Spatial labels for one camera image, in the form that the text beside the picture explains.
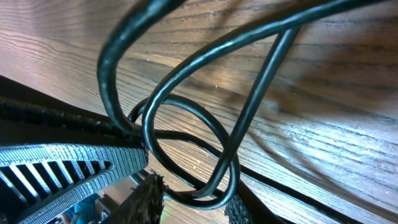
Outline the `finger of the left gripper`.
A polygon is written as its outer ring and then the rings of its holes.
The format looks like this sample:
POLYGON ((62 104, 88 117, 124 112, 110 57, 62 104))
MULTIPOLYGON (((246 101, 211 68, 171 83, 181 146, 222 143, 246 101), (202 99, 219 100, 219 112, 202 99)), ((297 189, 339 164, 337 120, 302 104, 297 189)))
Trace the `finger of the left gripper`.
POLYGON ((1 144, 142 146, 107 117, 1 77, 1 144))
POLYGON ((147 164, 148 155, 142 146, 1 146, 1 220, 48 223, 147 164))

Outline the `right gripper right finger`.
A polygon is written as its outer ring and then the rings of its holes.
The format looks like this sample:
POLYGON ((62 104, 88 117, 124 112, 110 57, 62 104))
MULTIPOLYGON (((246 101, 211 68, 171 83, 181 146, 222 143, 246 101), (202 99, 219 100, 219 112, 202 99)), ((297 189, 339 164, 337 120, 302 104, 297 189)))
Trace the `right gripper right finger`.
POLYGON ((224 214, 232 224, 285 224, 244 183, 239 184, 224 214))

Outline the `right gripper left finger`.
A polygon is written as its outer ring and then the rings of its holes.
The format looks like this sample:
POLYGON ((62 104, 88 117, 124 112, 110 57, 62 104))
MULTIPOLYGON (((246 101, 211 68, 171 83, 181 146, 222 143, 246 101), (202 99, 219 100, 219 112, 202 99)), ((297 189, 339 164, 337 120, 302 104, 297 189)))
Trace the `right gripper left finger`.
POLYGON ((164 209, 164 181, 149 174, 102 224, 159 224, 164 209))

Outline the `seated person in jeans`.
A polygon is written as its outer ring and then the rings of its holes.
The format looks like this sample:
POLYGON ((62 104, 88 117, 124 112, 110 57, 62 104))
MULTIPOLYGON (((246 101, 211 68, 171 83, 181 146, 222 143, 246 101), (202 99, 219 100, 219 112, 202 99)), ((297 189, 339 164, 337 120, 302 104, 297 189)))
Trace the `seated person in jeans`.
POLYGON ((76 224, 98 223, 100 221, 100 215, 96 211, 96 200, 99 198, 100 196, 98 194, 92 194, 74 204, 74 206, 62 213, 60 217, 64 223, 71 223, 74 216, 78 214, 76 224))

